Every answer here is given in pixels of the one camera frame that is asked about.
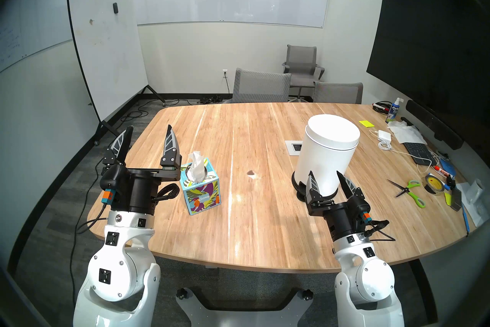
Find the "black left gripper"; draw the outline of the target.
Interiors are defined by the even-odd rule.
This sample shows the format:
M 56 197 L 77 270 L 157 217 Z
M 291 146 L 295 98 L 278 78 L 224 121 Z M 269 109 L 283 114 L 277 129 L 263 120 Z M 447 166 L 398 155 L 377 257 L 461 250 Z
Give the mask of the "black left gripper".
M 103 168 L 115 164 L 125 166 L 133 130 L 133 126 L 128 126 L 105 150 Z M 181 160 L 177 137 L 172 126 L 168 125 L 160 160 L 162 169 L 124 168 L 116 179 L 113 210 L 153 215 L 158 202 L 173 199 L 179 194 L 176 182 L 180 179 Z

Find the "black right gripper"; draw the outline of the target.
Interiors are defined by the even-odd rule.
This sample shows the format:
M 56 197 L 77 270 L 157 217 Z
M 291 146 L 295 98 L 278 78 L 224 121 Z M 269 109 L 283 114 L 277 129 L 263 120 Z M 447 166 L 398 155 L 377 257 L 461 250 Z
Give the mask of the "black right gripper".
M 355 187 L 342 173 L 336 171 L 340 187 L 345 195 L 346 201 L 334 203 L 327 201 L 319 193 L 318 184 L 312 171 L 309 172 L 306 183 L 306 205 L 310 216 L 322 217 L 328 225 L 333 242 L 363 232 L 363 224 L 353 221 L 348 215 L 347 205 L 365 205 L 365 197 L 359 187 Z

